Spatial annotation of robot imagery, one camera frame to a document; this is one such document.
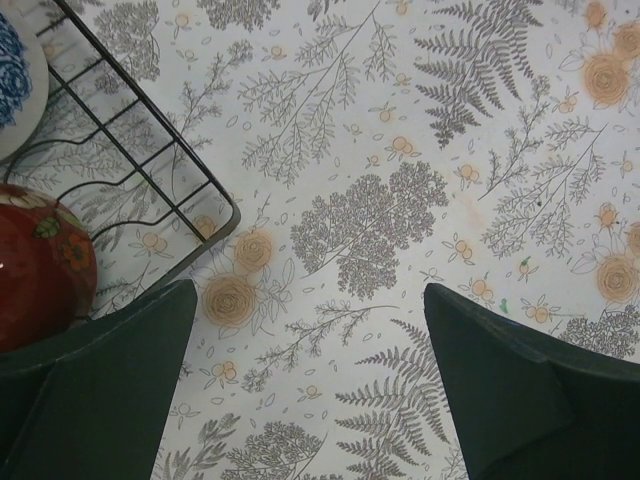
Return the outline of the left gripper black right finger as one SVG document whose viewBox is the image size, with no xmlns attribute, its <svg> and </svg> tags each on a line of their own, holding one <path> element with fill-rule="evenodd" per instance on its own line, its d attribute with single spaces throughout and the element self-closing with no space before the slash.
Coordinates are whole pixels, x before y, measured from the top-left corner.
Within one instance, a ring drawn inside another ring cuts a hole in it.
<svg viewBox="0 0 640 480">
<path fill-rule="evenodd" d="M 471 479 L 636 479 L 639 366 L 430 283 L 424 313 Z"/>
</svg>

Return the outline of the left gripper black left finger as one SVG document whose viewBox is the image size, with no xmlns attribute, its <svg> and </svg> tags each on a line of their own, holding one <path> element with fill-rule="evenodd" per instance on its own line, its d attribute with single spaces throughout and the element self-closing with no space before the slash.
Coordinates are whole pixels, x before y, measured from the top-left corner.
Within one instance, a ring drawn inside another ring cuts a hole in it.
<svg viewBox="0 0 640 480">
<path fill-rule="evenodd" d="M 2 355 L 2 478 L 150 478 L 195 310 L 183 279 Z"/>
</svg>

